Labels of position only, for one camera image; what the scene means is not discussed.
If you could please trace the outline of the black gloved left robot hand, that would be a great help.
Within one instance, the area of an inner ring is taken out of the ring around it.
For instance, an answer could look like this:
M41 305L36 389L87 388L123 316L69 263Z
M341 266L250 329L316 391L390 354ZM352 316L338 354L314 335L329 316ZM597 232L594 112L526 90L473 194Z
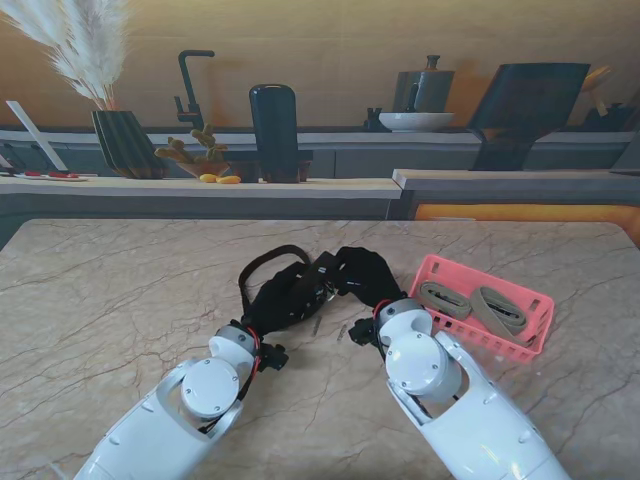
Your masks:
M327 301L323 285L304 285L308 265L294 262L276 273L245 308L241 324L258 336L288 329L316 314Z

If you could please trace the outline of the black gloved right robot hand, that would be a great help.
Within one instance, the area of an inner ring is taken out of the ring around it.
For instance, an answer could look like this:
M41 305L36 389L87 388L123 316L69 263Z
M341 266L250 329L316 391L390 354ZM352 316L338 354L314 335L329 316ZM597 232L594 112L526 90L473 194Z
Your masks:
M386 260L378 253L363 247L342 247L329 257L327 278L338 295L351 294L372 310L406 297Z

